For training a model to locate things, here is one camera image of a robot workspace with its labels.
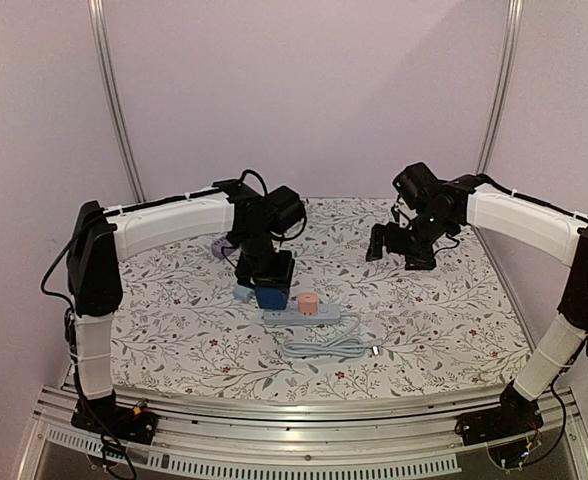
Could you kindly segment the dark blue cube socket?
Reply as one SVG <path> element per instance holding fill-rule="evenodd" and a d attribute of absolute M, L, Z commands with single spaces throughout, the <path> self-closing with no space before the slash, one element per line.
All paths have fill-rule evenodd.
<path fill-rule="evenodd" d="M 260 309 L 281 311 L 287 308 L 289 301 L 288 288 L 256 286 L 254 294 Z"/>

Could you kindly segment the light blue charger plug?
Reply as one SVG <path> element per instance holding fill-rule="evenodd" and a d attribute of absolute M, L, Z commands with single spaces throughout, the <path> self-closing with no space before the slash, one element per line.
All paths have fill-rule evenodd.
<path fill-rule="evenodd" d="M 254 290 L 243 285 L 236 285 L 233 289 L 233 296 L 244 303 L 248 303 L 254 294 Z"/>

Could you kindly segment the pink charger plug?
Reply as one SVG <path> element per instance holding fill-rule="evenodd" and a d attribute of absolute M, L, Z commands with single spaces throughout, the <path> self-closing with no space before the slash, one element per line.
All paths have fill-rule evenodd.
<path fill-rule="evenodd" d="M 302 315 L 315 315 L 318 313 L 319 299 L 316 293 L 300 293 L 297 296 L 298 312 Z"/>

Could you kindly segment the purple power strip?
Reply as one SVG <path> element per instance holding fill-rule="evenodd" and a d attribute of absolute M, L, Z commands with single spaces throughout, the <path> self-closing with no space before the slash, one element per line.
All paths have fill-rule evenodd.
<path fill-rule="evenodd" d="M 219 260 L 224 260 L 228 254 L 237 250 L 237 248 L 225 238 L 219 238 L 213 241 L 210 248 L 212 255 Z"/>

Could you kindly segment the grey power strip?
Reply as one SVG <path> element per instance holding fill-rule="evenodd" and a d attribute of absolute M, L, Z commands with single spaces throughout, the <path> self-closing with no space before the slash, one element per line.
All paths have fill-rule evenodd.
<path fill-rule="evenodd" d="M 304 314 L 296 309 L 264 310 L 262 319 L 268 326 L 319 326 L 332 325 L 341 321 L 338 305 L 320 305 L 314 314 Z"/>

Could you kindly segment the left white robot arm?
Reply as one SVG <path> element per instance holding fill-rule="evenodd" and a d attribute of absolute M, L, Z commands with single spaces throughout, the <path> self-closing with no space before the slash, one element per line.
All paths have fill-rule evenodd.
<path fill-rule="evenodd" d="M 71 347 L 85 419 L 102 434 L 122 426 L 113 393 L 111 326 L 123 299 L 120 263 L 147 250 L 203 235 L 223 234 L 239 249 L 239 284 L 253 290 L 260 308 L 283 310 L 289 301 L 294 259 L 276 249 L 305 219 L 300 196 L 287 186 L 260 194 L 240 179 L 161 200 L 107 210 L 81 207 L 66 258 L 73 300 Z"/>

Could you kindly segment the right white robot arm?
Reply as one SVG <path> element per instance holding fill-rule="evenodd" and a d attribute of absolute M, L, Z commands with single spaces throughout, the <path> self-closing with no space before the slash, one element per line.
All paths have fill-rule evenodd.
<path fill-rule="evenodd" d="M 392 253 L 408 270 L 432 270 L 436 241 L 470 226 L 530 246 L 569 269 L 555 318 L 510 388 L 520 398 L 492 412 L 491 427 L 511 436 L 529 420 L 525 401 L 537 400 L 588 339 L 588 215 L 508 189 L 486 174 L 441 180 L 423 163 L 405 168 L 393 186 L 415 215 L 405 225 L 374 225 L 367 261 Z"/>

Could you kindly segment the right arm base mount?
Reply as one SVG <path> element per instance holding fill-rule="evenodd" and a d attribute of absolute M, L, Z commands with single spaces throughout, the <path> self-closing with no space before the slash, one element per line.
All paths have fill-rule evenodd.
<path fill-rule="evenodd" d="M 498 406 L 458 416 L 454 433 L 469 446 L 528 433 L 543 425 L 538 402 L 518 393 L 512 381 L 501 392 Z"/>

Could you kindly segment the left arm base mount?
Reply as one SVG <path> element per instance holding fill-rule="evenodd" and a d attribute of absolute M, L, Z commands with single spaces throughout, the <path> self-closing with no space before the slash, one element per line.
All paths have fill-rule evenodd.
<path fill-rule="evenodd" d="M 75 428 L 142 445 L 152 443 L 158 422 L 159 416 L 145 402 L 120 406 L 115 394 L 96 400 L 81 397 L 71 419 Z"/>

